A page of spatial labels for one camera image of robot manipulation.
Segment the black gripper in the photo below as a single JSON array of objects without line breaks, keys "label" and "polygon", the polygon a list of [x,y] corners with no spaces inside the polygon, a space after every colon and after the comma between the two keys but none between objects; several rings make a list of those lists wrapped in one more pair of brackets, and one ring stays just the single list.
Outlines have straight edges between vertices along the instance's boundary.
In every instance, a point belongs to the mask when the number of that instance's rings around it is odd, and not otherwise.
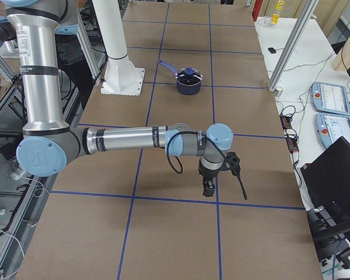
[{"label": "black gripper", "polygon": [[198,165],[199,175],[202,176],[203,196],[213,197],[215,193],[215,177],[219,174],[221,168],[208,169],[202,163]]}]

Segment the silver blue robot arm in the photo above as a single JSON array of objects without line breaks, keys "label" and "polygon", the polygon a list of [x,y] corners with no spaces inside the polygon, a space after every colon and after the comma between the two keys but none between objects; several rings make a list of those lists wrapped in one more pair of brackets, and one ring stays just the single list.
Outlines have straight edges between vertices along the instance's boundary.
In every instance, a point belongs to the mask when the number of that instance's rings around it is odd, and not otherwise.
[{"label": "silver blue robot arm", "polygon": [[240,176],[240,160],[231,151],[232,130],[224,124],[193,131],[186,124],[119,129],[72,129],[64,121],[56,58],[55,32],[78,31],[75,1],[6,1],[8,21],[14,25],[27,105],[23,140],[16,150],[21,167],[48,177],[68,163],[96,152],[162,148],[167,156],[197,156],[203,194],[211,197],[221,171]]}]

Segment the second grey blue robot arm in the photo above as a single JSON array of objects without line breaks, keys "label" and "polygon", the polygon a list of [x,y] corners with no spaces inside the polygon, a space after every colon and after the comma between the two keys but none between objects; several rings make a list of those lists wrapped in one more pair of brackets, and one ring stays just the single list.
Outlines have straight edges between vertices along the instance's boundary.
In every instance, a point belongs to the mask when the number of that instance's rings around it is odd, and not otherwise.
[{"label": "second grey blue robot arm", "polygon": [[10,53],[18,53],[19,51],[16,29],[6,16],[0,16],[0,48],[2,46],[5,46]]}]

